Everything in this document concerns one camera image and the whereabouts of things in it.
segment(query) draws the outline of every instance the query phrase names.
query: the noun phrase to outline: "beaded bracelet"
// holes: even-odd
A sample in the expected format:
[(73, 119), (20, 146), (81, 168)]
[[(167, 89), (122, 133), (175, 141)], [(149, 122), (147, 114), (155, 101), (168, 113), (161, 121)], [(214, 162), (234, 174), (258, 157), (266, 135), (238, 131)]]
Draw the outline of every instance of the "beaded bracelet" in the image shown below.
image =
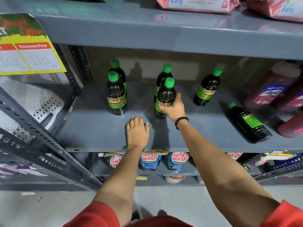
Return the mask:
[(176, 120), (176, 122), (175, 122), (175, 126), (176, 126), (176, 129), (177, 129), (177, 130), (179, 130), (179, 128), (177, 127), (177, 126), (178, 126), (178, 122), (179, 122), (180, 120), (182, 120), (182, 119), (186, 119), (186, 120), (189, 122), (189, 118), (187, 118), (187, 117), (185, 117), (185, 116), (178, 118), (178, 119)]

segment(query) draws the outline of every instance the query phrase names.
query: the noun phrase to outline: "person's left hand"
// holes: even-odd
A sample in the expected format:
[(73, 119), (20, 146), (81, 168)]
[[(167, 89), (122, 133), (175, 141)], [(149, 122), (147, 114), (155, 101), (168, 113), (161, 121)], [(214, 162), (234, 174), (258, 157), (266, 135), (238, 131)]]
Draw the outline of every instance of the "person's left hand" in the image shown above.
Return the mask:
[(133, 117), (126, 125), (128, 146), (139, 146), (142, 149), (149, 140), (149, 123), (144, 126), (143, 118)]

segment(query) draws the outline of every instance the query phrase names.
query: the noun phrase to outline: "green bottle cap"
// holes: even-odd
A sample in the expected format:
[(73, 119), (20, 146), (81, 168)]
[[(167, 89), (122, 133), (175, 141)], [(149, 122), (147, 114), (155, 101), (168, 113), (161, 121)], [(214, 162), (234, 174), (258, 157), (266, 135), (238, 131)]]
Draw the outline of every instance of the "green bottle cap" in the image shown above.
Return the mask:
[(118, 73), (116, 73), (115, 71), (110, 71), (108, 73), (108, 79), (109, 79), (110, 82), (118, 81)]
[(175, 79), (174, 78), (171, 78), (171, 77), (167, 77), (166, 80), (165, 80), (165, 87), (167, 88), (172, 88), (174, 86), (174, 83), (175, 83)]
[(214, 71), (212, 72), (212, 74), (213, 74), (214, 76), (220, 76), (222, 72), (223, 72), (223, 69), (222, 69), (222, 68), (215, 67), (215, 68), (214, 68)]
[(119, 68), (120, 67), (120, 62), (118, 59), (112, 59), (111, 60), (111, 66), (112, 68)]
[(170, 73), (171, 71), (172, 71), (172, 65), (171, 64), (164, 65), (163, 72)]
[(235, 103), (231, 103), (230, 105), (228, 105), (229, 109), (232, 109), (233, 107), (236, 107), (237, 105)]

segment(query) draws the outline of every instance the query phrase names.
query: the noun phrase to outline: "concrete floor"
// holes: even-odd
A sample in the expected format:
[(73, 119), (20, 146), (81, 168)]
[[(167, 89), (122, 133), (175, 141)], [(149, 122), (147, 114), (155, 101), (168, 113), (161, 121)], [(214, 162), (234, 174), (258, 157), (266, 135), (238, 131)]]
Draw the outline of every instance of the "concrete floor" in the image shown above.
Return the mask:
[[(303, 209), (303, 187), (273, 186), (265, 189), (278, 201)], [(0, 227), (62, 227), (93, 199), (93, 192), (0, 192)], [(214, 206), (205, 187), (136, 187), (134, 210), (140, 216), (163, 209), (193, 226), (230, 226)]]

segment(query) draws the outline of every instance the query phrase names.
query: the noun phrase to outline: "pink bottle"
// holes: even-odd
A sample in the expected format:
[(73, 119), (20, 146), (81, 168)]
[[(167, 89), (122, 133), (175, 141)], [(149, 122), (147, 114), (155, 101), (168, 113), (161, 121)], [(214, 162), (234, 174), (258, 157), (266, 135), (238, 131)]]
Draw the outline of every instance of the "pink bottle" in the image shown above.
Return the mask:
[(303, 78), (291, 85), (282, 97), (277, 97), (271, 104), (279, 111), (296, 111), (303, 106)]
[(271, 103), (300, 76), (301, 70), (294, 65), (296, 62), (287, 60), (276, 63), (244, 100), (244, 106), (258, 110)]
[(303, 112), (294, 116), (278, 127), (278, 132), (288, 138), (296, 138), (303, 135)]

